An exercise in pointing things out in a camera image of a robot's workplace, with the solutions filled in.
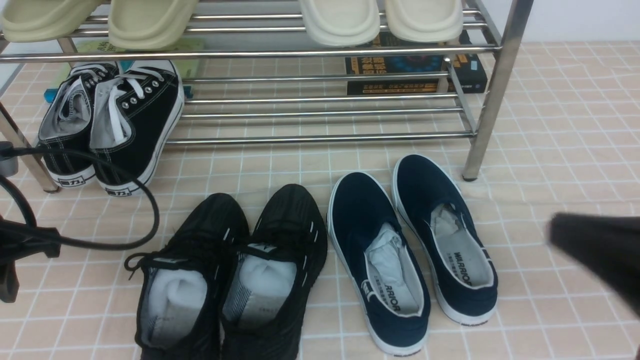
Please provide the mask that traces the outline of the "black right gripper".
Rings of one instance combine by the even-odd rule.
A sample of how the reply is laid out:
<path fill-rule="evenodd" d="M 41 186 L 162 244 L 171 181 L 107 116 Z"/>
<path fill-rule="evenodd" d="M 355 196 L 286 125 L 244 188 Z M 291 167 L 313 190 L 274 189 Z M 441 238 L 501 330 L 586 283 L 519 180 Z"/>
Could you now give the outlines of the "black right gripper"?
<path fill-rule="evenodd" d="M 547 239 L 640 314 L 639 217 L 558 212 L 547 223 Z"/>

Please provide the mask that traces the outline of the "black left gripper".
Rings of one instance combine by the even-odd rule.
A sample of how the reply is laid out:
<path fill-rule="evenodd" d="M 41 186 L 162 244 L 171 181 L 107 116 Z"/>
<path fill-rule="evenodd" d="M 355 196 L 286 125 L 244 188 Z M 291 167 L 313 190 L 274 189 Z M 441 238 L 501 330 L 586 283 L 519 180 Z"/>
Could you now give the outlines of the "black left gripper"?
<path fill-rule="evenodd" d="M 14 303 L 18 296 L 19 280 L 16 261 L 39 253 L 48 259 L 58 258 L 61 244 L 46 240 L 41 235 L 25 235 L 2 230 L 0 236 L 0 300 Z"/>

